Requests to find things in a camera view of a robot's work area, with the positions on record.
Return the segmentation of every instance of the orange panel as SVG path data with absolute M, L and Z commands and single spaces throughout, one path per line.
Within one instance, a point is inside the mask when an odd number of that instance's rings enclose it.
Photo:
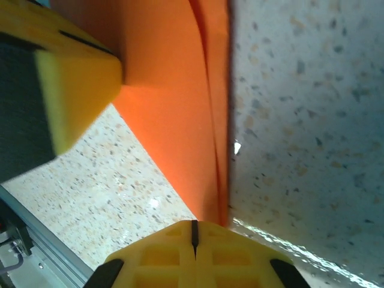
M 225 225 L 226 1 L 51 4 L 122 59 L 114 105 L 195 216 Z

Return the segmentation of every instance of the white speckled surface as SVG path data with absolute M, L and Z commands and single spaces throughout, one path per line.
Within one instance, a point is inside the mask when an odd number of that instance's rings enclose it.
M 384 1 L 233 3 L 234 222 L 384 286 Z
M 69 153 L 4 187 L 92 269 L 194 218 L 113 106 Z
M 232 227 L 313 288 L 384 286 L 384 0 L 232 3 Z M 114 107 L 5 187 L 92 268 L 193 218 Z

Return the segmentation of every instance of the yellow plastic part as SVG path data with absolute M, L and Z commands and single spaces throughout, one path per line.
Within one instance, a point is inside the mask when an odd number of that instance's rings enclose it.
M 292 263 L 262 244 L 198 222 L 196 258 L 191 221 L 181 221 L 111 254 L 124 265 L 112 288 L 284 288 L 270 260 Z
M 120 61 L 52 10 L 0 0 L 0 32 L 42 47 L 35 51 L 55 154 L 64 153 L 119 94 Z

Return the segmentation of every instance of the black groove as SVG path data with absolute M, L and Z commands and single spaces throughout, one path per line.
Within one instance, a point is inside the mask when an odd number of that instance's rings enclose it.
M 87 41 L 87 40 L 84 40 L 83 38 L 80 38 L 80 37 L 78 37 L 78 36 L 76 36 L 76 35 L 73 35 L 73 34 L 71 34 L 71 33 L 65 32 L 65 31 L 63 31 L 63 30 L 59 30 L 59 33 L 60 33 L 61 35 L 63 35 L 63 36 L 66 36 L 66 37 L 68 37 L 68 38 L 71 38 L 72 40 L 75 40 L 75 41 L 77 41 L 77 42 L 83 43 L 83 44 L 88 45 L 88 46 L 90 46 L 90 47 L 92 47 L 92 48 L 95 48 L 95 49 L 97 49 L 97 50 L 100 50 L 100 51 L 103 51 L 103 52 L 105 52 L 105 53 L 108 53 L 108 54 L 111 54 L 111 55 L 112 55 L 112 52 L 109 51 L 108 49 L 105 49 L 105 48 L 103 48 L 103 47 L 100 47 L 99 45 L 94 44 L 94 43 L 92 43 L 92 42 L 89 42 L 89 41 Z

